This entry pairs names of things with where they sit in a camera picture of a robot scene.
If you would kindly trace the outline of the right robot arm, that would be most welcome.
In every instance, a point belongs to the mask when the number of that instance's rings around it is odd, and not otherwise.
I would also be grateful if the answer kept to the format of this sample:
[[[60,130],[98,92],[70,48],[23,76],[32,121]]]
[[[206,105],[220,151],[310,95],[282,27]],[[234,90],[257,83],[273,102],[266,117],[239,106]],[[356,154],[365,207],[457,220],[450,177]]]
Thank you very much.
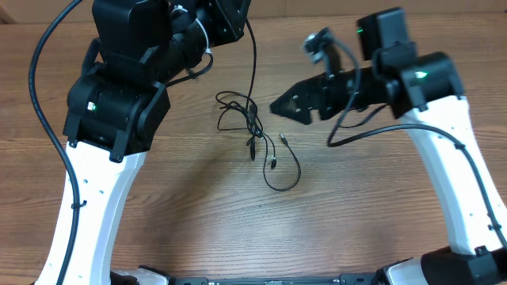
[[[371,66],[345,71],[349,48],[324,28],[303,48],[324,73],[297,82],[271,112],[310,124],[351,110],[389,107],[392,131],[412,139],[432,181],[447,228],[448,245],[375,272],[343,274],[340,284],[498,284],[506,279],[506,207],[475,140],[470,106],[453,61],[443,52],[420,55],[405,12],[396,7],[357,21],[363,57]]]

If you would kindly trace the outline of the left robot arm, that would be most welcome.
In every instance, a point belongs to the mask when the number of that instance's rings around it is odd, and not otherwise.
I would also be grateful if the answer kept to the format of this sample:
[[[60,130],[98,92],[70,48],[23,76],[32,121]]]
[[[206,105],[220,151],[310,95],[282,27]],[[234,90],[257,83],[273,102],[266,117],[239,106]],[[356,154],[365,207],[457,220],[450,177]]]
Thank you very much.
[[[248,0],[96,0],[98,35],[67,95],[63,199],[40,284],[169,284],[157,269],[114,271],[124,205],[154,134],[170,109],[168,89],[198,77],[215,46],[239,40]]]

